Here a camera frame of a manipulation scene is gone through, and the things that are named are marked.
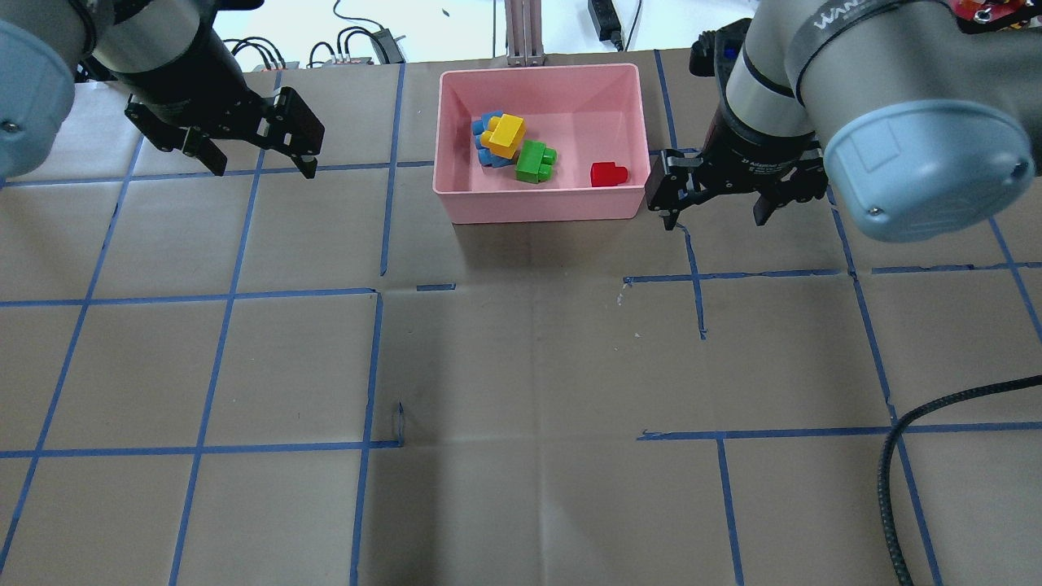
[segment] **white floor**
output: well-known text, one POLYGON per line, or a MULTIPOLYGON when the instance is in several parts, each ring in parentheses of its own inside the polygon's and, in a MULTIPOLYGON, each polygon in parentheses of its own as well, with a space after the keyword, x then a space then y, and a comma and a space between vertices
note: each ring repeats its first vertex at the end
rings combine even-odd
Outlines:
MULTIPOLYGON (((614 1, 625 38, 632 26, 638 0, 614 1)), ((750 17, 759 3, 759 0, 646 0, 629 49, 690 47, 702 30, 750 17)), ((268 38, 287 60, 306 63, 308 52, 319 41, 332 44, 337 32, 344 27, 367 24, 336 18, 332 4, 333 0, 268 0, 253 11, 222 13, 215 28, 222 39, 268 38)), ((504 54, 503 6, 504 0, 344 0, 339 11, 373 19, 395 36, 404 35, 399 43, 407 60, 435 62, 504 54)), ((597 40, 587 0, 544 1, 543 43, 547 53, 615 51, 611 43, 597 40)), ((368 42, 355 39, 351 49, 354 56, 373 56, 368 42)), ((245 71, 260 65, 255 51, 243 51, 239 59, 245 71)))

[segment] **yellow toy block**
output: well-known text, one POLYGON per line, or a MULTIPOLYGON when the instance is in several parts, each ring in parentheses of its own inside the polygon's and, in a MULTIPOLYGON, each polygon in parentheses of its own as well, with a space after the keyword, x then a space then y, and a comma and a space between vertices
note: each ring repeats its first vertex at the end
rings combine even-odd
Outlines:
POLYGON ((524 118, 504 114, 489 120, 489 129, 481 132, 481 146, 492 154, 514 158, 524 140, 524 118))

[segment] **cable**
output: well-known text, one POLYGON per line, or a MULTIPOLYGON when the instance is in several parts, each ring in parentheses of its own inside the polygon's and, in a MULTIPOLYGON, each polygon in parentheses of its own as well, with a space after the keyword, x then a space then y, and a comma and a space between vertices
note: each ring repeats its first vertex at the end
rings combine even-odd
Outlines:
POLYGON ((325 47, 326 49, 329 49, 329 54, 332 55, 332 60, 337 60, 337 52, 332 50, 332 45, 326 43, 325 41, 319 41, 318 43, 315 44, 314 47, 312 47, 312 52, 309 55, 307 55, 308 69, 311 69, 312 66, 314 66, 315 64, 319 63, 315 60, 315 51, 317 51, 319 47, 325 47))
POLYGON ((383 48, 383 45, 379 42, 378 39, 376 39, 376 36, 373 35, 372 32, 369 32, 366 29, 352 30, 351 32, 349 32, 347 34, 347 39, 344 39, 344 50, 345 51, 347 51, 347 46, 351 42, 351 38, 354 36, 355 34, 362 34, 362 35, 368 36, 370 40, 372 40, 373 44, 375 44, 376 47, 378 47, 380 49, 380 53, 383 54, 383 63, 391 63, 391 57, 388 56, 388 50, 383 48))
POLYGON ((345 32, 353 32, 355 30, 365 30, 366 32, 369 32, 369 30, 362 26, 349 26, 337 33, 337 50, 340 51, 341 55, 347 54, 350 56, 350 52, 347 50, 347 43, 344 43, 343 36, 345 32))
POLYGON ((890 503, 890 462, 894 457, 894 447, 905 429, 916 419, 933 413, 942 407, 948 407, 957 402, 969 400, 996 393, 1016 391, 1028 387, 1042 385, 1042 375, 996 383, 985 387, 976 387, 966 391, 960 391, 950 395, 934 399, 926 405, 913 409, 901 417, 897 423, 887 434, 886 441, 883 442, 883 454, 879 456, 879 467, 876 470, 876 495, 879 497, 879 517, 883 520, 883 535, 887 539, 887 550, 890 551, 890 561, 894 565, 894 573, 901 586, 915 586, 912 583, 912 575, 909 573, 908 565, 904 563, 904 555, 901 553, 900 543, 897 541, 897 529, 894 526, 894 511, 890 503))
POLYGON ((269 50, 268 48, 262 45, 257 45, 256 43, 250 43, 248 41, 244 42, 242 39, 225 39, 224 43, 235 43, 234 48, 231 49, 232 55, 238 55, 239 51, 243 50, 246 47, 253 47, 254 49, 257 50, 258 53, 260 53, 260 59, 264 60, 265 69, 273 69, 271 62, 274 60, 275 57, 274 55, 271 54, 271 50, 269 50))
POLYGON ((341 0, 337 0, 333 3, 333 5, 332 5, 332 14, 333 14, 334 17, 337 17, 339 19, 344 19, 346 21, 362 21, 362 22, 372 23, 372 24, 375 24, 376 26, 380 27, 380 30, 383 30, 384 26, 382 24, 380 24, 380 23, 372 20, 372 19, 364 19, 364 18, 361 18, 361 17, 345 17, 345 16, 341 15, 340 13, 337 11, 337 6, 340 6, 340 2, 341 2, 341 0))
POLYGON ((247 41, 263 41, 263 42, 271 45, 272 50, 275 51, 275 56, 278 57, 278 63, 282 64, 282 69, 287 69, 286 59, 282 58, 282 52, 278 50, 278 47, 276 47, 274 43, 272 43, 271 41, 265 39, 264 36, 247 36, 247 38, 245 38, 245 39, 242 40, 243 43, 245 43, 247 41))
POLYGON ((629 43, 634 40, 634 30, 637 29, 637 21, 641 18, 641 8, 644 7, 644 0, 637 1, 637 14, 634 15, 634 24, 629 27, 629 34, 626 35, 626 46, 623 51, 629 50, 629 43))

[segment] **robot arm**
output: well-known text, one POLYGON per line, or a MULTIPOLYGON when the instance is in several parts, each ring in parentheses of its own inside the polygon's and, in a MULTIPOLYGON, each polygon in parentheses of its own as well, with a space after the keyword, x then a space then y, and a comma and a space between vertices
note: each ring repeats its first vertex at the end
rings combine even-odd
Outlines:
POLYGON ((981 221, 1040 169, 1038 32, 966 34, 941 0, 763 0, 693 47, 720 105, 698 155, 660 155, 648 206, 671 228, 684 207, 758 191, 763 224, 830 180, 878 240, 981 221))
POLYGON ((72 107, 72 69, 93 54, 133 93, 126 116, 159 150, 222 175, 213 140, 244 140, 314 177, 324 126, 292 88, 263 98, 246 86, 215 14, 213 0, 0 0, 0 176, 44 162, 72 107))

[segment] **power adapter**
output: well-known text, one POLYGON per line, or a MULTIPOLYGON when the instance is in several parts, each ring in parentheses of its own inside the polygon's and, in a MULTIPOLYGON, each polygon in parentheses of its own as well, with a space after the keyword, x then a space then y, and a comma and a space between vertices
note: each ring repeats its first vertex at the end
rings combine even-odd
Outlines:
POLYGON ((619 15, 615 14, 612 0, 590 0, 587 7, 590 8, 593 26, 597 29, 597 39, 611 41, 615 48, 621 51, 622 24, 619 23, 619 15))
POLYGON ((381 65, 405 63, 405 57, 401 56, 401 50, 398 49, 398 42, 394 40, 390 28, 377 30, 373 33, 373 38, 369 42, 373 44, 373 51, 376 51, 376 58, 380 60, 381 65), (388 60, 386 62, 383 60, 383 51, 380 51, 380 47, 383 48, 383 51, 387 51, 388 60))

